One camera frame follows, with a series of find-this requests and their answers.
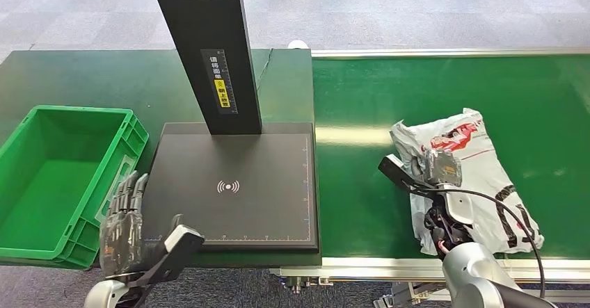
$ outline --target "metal leg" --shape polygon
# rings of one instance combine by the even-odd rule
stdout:
[[[445,287],[443,282],[394,282],[391,286],[391,294],[385,295],[375,301],[375,308],[390,308],[395,305],[411,302],[413,305],[429,298],[430,294]]]

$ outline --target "green storage bin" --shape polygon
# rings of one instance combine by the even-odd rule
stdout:
[[[127,109],[33,108],[0,148],[0,264],[88,268],[147,134]]]

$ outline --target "plastic bag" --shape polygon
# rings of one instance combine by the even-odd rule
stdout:
[[[478,111],[464,108],[463,113],[452,117],[407,127],[398,122],[391,136],[404,162],[404,170],[415,175],[418,168],[424,171],[424,150],[446,149],[461,161],[463,181],[461,188],[485,193],[503,201],[526,225],[535,245],[540,248],[545,238],[539,226],[525,208],[514,185],[497,159],[494,146],[486,133],[483,117]],[[485,245],[491,252],[530,252],[529,241],[518,223],[495,203],[471,196],[475,223],[468,228],[474,241]],[[436,255],[428,229],[424,227],[424,214],[432,202],[425,197],[410,194],[410,209],[414,235],[420,240],[422,252]]]

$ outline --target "gray robot arm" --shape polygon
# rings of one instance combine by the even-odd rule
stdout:
[[[523,292],[479,243],[457,245],[442,266],[453,308],[555,308]]]
[[[454,308],[555,308],[542,299],[523,292],[496,262],[482,244],[473,242],[464,225],[474,222],[471,199],[467,195],[450,193],[461,185],[461,164],[452,153],[427,150],[427,171],[420,181],[402,169],[403,163],[387,155],[379,170],[396,186],[405,191],[433,200],[424,216],[424,226],[430,230],[442,259]]]

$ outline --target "black cable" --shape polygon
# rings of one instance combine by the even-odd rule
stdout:
[[[523,229],[523,231],[525,232],[525,234],[527,235],[527,238],[529,239],[529,241],[531,242],[531,246],[533,248],[533,252],[535,254],[536,257],[536,261],[539,264],[539,276],[541,278],[541,291],[539,292],[539,297],[541,299],[545,298],[545,271],[543,270],[543,264],[541,263],[541,255],[539,254],[539,249],[537,249],[533,238],[531,237],[531,234],[529,233],[529,231],[527,230],[527,226],[525,226],[523,224],[523,222],[518,218],[518,216],[516,216],[516,214],[508,207],[506,206],[505,203],[496,200],[495,198],[490,197],[489,195],[486,195],[484,193],[481,192],[477,192],[477,191],[470,191],[470,190],[463,190],[461,188],[420,188],[420,187],[416,187],[419,191],[424,191],[424,192],[434,192],[434,193],[439,193],[439,192],[460,192],[460,193],[467,193],[470,195],[477,195],[483,198],[486,198],[487,200],[490,200],[491,202],[496,203],[496,205],[500,205],[500,207],[502,207],[505,211],[507,211],[513,218],[514,220],[516,220],[516,222],[520,225],[520,228]]]
[[[271,63],[271,57],[273,55],[273,50],[274,49],[272,49],[272,48],[270,49],[269,56],[266,58],[266,63],[264,64],[264,67],[262,67],[262,72],[260,72],[260,76],[258,77],[258,80],[256,80],[256,91],[258,91],[258,89],[260,89],[260,80],[262,80],[262,77],[264,76],[266,69],[268,68],[268,66]]]

